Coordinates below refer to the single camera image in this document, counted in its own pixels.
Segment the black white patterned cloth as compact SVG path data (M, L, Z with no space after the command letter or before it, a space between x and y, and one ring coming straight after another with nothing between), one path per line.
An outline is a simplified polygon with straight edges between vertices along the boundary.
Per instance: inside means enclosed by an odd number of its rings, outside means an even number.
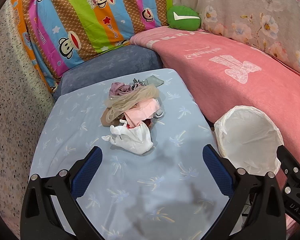
M133 82L130 84L132 90L136 90L142 87L145 87L146 84L141 80L133 79Z

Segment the grey-green fabric square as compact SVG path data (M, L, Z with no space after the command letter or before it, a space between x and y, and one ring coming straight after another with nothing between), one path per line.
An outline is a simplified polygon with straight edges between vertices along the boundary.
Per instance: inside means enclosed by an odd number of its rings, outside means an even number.
M155 87L159 87L164 84L164 80L159 79L155 75L151 75L142 81L145 85L154 85Z

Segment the green checkmark cushion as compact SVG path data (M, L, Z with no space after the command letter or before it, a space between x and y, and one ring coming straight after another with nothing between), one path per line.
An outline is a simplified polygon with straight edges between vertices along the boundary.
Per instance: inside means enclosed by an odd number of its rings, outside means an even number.
M168 26L173 29L195 31L200 28L200 16L191 8L172 6L167 11Z

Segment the beige tulle cloth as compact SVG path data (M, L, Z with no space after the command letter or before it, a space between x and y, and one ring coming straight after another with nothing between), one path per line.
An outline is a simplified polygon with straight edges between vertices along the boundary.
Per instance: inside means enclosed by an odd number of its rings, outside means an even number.
M153 84L138 88L126 95L111 96L104 100L106 109L101 116L101 124L103 126L115 125L116 120L137 103L147 99L157 99L158 97L159 90Z

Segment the grey floral quilt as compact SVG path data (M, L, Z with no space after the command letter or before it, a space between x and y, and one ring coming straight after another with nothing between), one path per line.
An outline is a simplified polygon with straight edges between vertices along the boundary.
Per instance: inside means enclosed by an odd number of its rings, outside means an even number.
M253 46L300 73L300 0L172 0L195 10L201 28Z

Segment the colourful monkey striped pillow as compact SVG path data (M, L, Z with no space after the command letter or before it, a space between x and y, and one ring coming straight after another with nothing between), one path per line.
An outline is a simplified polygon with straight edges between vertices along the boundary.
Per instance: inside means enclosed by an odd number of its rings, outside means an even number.
M165 26L172 0L11 0L19 34L53 93L65 72Z

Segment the mauve cloth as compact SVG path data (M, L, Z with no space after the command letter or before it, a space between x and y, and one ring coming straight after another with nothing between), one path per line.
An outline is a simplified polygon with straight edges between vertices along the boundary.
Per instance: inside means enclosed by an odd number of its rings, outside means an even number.
M133 89L130 85L127 85L122 82L114 82L111 84L109 96L122 96L129 94L132 91Z

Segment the pink mesh cloth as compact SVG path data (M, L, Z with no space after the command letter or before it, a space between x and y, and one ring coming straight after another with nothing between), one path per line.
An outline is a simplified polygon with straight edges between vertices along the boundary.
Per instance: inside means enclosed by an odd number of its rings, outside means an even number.
M153 114L160 109L160 105L154 98L137 103L134 107L124 112L129 127L136 127L146 119L151 119Z

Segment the blue-grey velvet cushion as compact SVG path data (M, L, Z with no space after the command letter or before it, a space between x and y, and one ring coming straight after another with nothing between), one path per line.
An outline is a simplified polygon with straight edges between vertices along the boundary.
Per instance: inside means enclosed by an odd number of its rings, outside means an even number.
M53 94L60 96L95 83L163 67L160 56L153 50L128 45L111 50L65 72Z

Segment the pink bow blanket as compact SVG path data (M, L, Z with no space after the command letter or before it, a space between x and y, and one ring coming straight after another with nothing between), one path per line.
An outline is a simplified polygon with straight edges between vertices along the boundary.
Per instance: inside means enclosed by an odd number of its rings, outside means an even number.
M252 46L204 31L158 27L130 43L157 52L214 124L235 106L266 113L300 163L300 74Z

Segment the light blue palm tablecloth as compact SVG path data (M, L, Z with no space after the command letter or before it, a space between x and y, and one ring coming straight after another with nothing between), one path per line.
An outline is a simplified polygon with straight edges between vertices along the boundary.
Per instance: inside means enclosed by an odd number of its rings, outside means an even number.
M102 164L78 203L105 239L201 239L228 201L202 151L211 129L176 71L126 75L131 83L156 76L163 116L150 127L153 147L136 155L103 137L104 101L112 81L60 96L41 133L30 172L55 176L98 146Z

